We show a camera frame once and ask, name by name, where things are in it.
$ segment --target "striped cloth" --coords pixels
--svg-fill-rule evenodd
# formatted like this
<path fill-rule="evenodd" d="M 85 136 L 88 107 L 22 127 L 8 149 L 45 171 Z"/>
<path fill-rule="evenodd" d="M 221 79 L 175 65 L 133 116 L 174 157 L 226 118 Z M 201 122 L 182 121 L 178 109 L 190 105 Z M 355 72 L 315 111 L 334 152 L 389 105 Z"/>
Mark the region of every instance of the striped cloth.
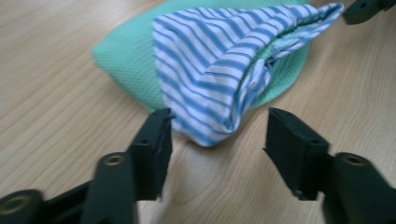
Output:
<path fill-rule="evenodd" d="M 157 74 L 173 129 L 205 147 L 225 139 L 269 84 L 276 60 L 322 33 L 343 8 L 198 7 L 156 18 Z"/>

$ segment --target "wooden table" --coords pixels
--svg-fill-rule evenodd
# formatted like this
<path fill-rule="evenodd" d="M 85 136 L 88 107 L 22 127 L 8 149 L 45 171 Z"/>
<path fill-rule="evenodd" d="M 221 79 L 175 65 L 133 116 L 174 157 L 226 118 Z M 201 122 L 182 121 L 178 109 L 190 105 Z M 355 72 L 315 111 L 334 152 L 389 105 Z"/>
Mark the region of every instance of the wooden table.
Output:
<path fill-rule="evenodd" d="M 92 63 L 90 48 L 160 2 L 0 3 L 0 196 L 42 189 L 51 198 L 129 146 L 149 113 Z M 219 146 L 174 135 L 163 201 L 139 203 L 141 223 L 324 223 L 321 202 L 292 197 L 262 151 L 269 106 L 308 123 L 332 154 L 370 159 L 395 186 L 395 12 L 354 26 L 337 20 L 313 41 L 296 84 Z"/>

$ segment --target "black plastic part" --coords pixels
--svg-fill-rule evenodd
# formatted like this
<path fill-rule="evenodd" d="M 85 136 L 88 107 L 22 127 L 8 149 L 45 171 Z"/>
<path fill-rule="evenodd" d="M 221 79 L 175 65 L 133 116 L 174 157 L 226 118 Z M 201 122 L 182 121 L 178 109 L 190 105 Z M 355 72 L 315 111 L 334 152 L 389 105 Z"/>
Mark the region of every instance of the black plastic part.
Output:
<path fill-rule="evenodd" d="M 325 194 L 328 224 L 396 224 L 396 189 L 363 157 L 329 144 L 287 111 L 271 108 L 265 151 L 299 199 Z"/>
<path fill-rule="evenodd" d="M 42 205 L 43 198 L 37 190 L 27 189 L 11 193 L 0 200 L 0 223 L 42 223 L 39 215 Z"/>
<path fill-rule="evenodd" d="M 332 187 L 323 192 L 337 206 L 330 207 L 325 200 L 327 223 L 390 224 L 396 221 L 396 190 L 363 157 L 337 154 L 328 181 Z"/>
<path fill-rule="evenodd" d="M 134 162 L 136 200 L 161 197 L 172 154 L 170 109 L 150 115 L 128 149 Z"/>
<path fill-rule="evenodd" d="M 172 118 L 168 108 L 150 114 L 126 152 L 99 161 L 92 181 L 45 202 L 33 189 L 2 198 L 0 224 L 138 223 L 135 202 L 162 194 L 172 153 Z"/>
<path fill-rule="evenodd" d="M 370 20 L 381 10 L 388 10 L 396 4 L 396 0 L 358 0 L 343 14 L 346 24 L 359 24 Z"/>
<path fill-rule="evenodd" d="M 315 200 L 329 143 L 291 113 L 270 108 L 265 152 L 291 192 L 300 200 Z"/>
<path fill-rule="evenodd" d="M 124 152 L 111 153 L 99 160 L 81 224 L 138 223 L 131 168 L 131 157 Z"/>
<path fill-rule="evenodd" d="M 90 182 L 75 187 L 45 202 L 43 212 L 51 223 L 79 223 Z"/>

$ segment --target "fabric fold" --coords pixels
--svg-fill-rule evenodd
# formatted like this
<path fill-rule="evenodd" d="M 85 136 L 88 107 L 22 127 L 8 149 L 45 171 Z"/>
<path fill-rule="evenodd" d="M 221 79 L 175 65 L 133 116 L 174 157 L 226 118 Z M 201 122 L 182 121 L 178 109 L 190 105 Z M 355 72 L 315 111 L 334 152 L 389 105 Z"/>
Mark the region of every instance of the fabric fold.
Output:
<path fill-rule="evenodd" d="M 195 7 L 153 21 L 155 64 L 173 129 L 205 147 L 239 126 L 276 62 L 306 45 L 342 4 L 257 9 Z"/>

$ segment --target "metal screw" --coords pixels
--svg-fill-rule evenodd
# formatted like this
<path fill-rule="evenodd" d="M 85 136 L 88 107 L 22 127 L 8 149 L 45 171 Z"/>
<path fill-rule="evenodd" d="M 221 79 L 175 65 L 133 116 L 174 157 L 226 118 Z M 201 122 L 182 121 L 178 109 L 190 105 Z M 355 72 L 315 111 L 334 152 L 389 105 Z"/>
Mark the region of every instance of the metal screw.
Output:
<path fill-rule="evenodd" d="M 13 197 L 6 201 L 5 203 L 0 204 L 0 216 L 9 215 L 16 212 L 19 212 L 28 205 L 30 202 L 30 197 L 26 195 L 19 195 Z"/>
<path fill-rule="evenodd" d="M 118 165 L 124 161 L 122 156 L 116 155 L 105 159 L 105 165 Z"/>

